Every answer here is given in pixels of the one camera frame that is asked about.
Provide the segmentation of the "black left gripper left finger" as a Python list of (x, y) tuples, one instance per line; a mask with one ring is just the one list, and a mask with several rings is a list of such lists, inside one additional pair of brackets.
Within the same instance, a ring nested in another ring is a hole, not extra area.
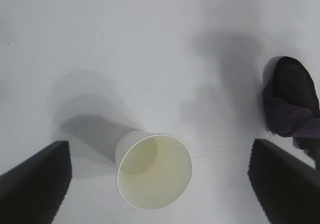
[(2, 224), (50, 224), (72, 180), (68, 141), (55, 141), (0, 176)]

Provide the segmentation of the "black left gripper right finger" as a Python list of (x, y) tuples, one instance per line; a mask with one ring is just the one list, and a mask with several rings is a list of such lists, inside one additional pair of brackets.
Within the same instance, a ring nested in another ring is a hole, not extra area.
[(320, 222), (320, 172), (266, 139), (252, 145), (248, 178), (271, 224)]

